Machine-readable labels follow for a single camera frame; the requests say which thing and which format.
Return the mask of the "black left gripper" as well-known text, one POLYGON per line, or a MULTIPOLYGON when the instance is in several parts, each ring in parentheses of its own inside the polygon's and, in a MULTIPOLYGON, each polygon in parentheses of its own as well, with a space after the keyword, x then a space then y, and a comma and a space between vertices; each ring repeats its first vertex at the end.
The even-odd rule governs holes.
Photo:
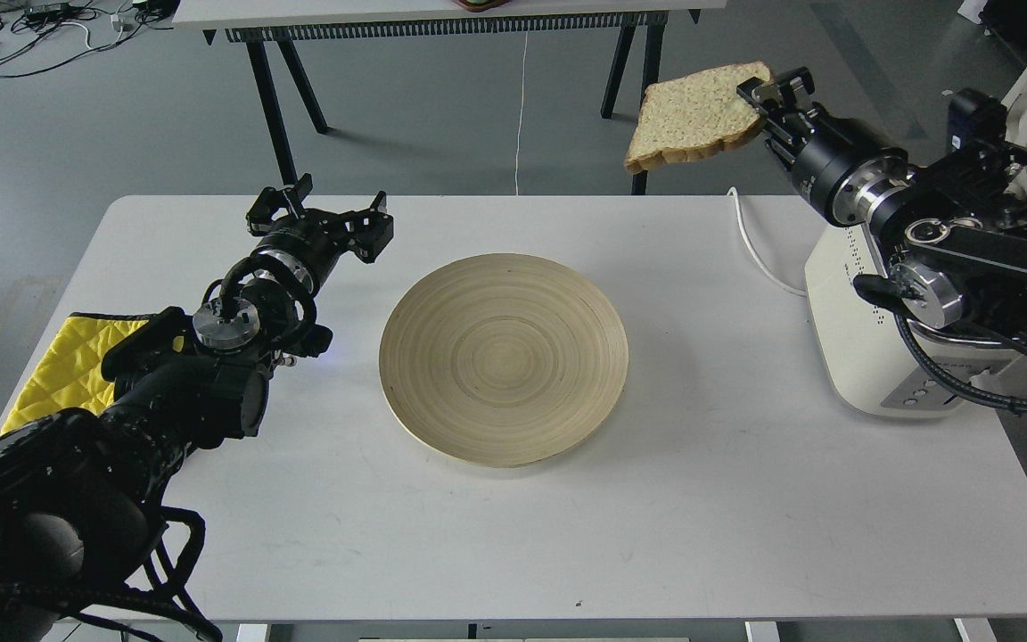
POLYGON ((310 292, 329 279, 342 253, 363 263, 375 263, 394 239, 394 218, 387 211, 387 192, 379 191, 370 206, 347 212, 305 209, 313 190, 309 172, 281 188, 265 187, 246 211, 246 230, 260 237, 257 251, 280 253, 294 261, 291 271, 310 292), (278 217, 280 211, 286 216, 278 217))

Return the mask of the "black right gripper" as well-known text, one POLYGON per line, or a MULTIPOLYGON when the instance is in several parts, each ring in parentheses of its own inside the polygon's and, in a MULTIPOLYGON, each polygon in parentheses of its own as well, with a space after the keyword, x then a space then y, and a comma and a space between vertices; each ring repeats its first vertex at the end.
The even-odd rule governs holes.
POLYGON ((768 149, 795 192, 831 225, 864 222, 859 207, 840 196, 857 171, 872 161, 908 161, 908 151, 886 135, 859 119, 835 117, 812 102, 815 82, 808 68, 787 70, 775 80, 747 78, 736 92, 765 119, 768 149))

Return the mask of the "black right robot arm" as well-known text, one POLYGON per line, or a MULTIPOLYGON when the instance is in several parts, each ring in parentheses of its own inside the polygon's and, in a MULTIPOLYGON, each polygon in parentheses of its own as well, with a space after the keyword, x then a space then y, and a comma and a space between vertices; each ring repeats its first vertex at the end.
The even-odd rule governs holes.
POLYGON ((1006 139, 1006 106, 971 88, 950 99, 949 151, 928 166, 867 123, 812 102, 806 68, 775 80, 747 78, 736 91, 765 119, 766 146, 796 193, 828 224, 861 226, 882 273, 855 276, 869 304, 889 310, 908 352, 942 389, 984 407, 1027 414, 1027 399, 978 389, 946 373, 910 322, 988 340, 1027 357, 1027 200, 1010 184, 1026 147, 1006 139))

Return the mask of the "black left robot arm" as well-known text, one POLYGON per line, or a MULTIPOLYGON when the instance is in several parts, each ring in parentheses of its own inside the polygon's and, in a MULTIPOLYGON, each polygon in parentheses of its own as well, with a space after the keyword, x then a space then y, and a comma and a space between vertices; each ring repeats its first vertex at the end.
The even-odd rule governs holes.
POLYGON ((333 212, 305 206, 311 186, 265 188, 246 212, 258 246, 200 307, 163 309, 106 353, 108 407, 0 436, 0 641, 40 641, 65 618, 152 639, 93 606, 223 638, 186 589, 205 522, 163 503, 168 480, 194 451, 259 431, 275 369, 329 349, 315 300, 339 258, 372 263, 394 236, 386 193, 333 212))

